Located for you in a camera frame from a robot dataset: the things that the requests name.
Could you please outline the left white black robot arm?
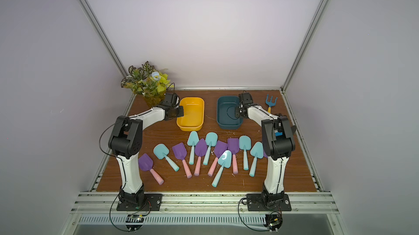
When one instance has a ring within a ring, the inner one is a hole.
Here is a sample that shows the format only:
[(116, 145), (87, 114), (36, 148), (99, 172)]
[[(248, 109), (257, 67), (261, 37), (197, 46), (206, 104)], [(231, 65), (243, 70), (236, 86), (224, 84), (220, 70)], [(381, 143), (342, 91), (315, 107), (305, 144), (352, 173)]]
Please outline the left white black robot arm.
[(176, 93), (166, 93), (163, 101), (149, 110), (117, 118), (108, 147), (112, 150), (120, 167), (122, 185), (118, 198), (121, 203), (140, 207), (146, 201), (138, 163), (139, 151), (143, 144), (143, 130), (157, 122), (168, 121), (183, 115), (179, 96)]

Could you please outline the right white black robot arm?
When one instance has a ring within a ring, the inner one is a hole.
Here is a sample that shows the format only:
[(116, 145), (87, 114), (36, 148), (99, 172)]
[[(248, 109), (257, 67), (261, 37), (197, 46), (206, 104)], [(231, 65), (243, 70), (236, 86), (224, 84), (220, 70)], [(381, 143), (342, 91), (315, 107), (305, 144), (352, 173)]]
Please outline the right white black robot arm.
[(268, 157), (261, 201), (267, 206), (284, 201), (285, 169), (296, 147), (296, 127), (287, 116), (274, 115), (255, 104), (248, 92), (239, 94), (239, 105), (235, 113), (241, 118), (253, 120), (261, 127), (263, 151)]

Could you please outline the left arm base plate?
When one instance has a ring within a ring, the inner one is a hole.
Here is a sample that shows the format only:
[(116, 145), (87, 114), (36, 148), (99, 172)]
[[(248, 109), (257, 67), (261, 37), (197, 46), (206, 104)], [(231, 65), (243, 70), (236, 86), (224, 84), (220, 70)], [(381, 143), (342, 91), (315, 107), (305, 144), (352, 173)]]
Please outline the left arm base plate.
[(129, 194), (123, 192), (118, 196), (117, 211), (159, 211), (162, 203), (162, 194)]

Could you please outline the teal shovel eleventh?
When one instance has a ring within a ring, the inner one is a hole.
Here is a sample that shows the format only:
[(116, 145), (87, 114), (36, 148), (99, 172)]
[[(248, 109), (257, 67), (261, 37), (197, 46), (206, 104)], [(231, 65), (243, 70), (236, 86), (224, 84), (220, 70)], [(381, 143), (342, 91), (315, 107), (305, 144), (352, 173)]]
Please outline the teal shovel eleventh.
[(255, 176), (256, 166), (258, 159), (262, 159), (264, 157), (264, 149), (263, 144), (261, 142), (256, 142), (251, 149), (251, 156), (253, 156), (253, 162), (249, 171), (249, 175), (251, 177)]

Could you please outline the dark teal storage box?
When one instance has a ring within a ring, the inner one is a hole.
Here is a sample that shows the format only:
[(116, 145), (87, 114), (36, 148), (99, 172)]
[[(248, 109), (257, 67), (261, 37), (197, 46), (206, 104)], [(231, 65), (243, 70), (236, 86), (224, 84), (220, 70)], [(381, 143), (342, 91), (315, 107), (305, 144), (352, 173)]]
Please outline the dark teal storage box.
[(243, 123), (243, 118), (236, 115), (235, 109), (239, 106), (239, 97), (224, 95), (217, 100), (217, 123), (221, 129), (237, 130)]

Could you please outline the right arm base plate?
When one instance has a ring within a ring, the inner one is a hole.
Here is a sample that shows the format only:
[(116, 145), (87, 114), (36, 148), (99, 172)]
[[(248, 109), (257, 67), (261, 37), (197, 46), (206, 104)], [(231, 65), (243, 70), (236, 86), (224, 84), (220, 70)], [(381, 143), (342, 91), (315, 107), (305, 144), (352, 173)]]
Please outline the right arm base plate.
[(283, 211), (291, 212), (291, 202), (288, 194), (280, 193), (266, 195), (265, 193), (250, 193), (246, 195), (246, 205), (249, 211)]

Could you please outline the yellow plastic storage box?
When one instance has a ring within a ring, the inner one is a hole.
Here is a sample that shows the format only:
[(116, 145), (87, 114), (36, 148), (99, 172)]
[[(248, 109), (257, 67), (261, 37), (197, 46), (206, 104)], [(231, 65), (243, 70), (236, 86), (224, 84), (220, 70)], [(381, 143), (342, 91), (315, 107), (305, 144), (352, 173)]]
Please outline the yellow plastic storage box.
[(185, 97), (180, 101), (184, 116), (177, 118), (177, 125), (182, 131), (199, 131), (204, 124), (205, 102), (199, 97)]

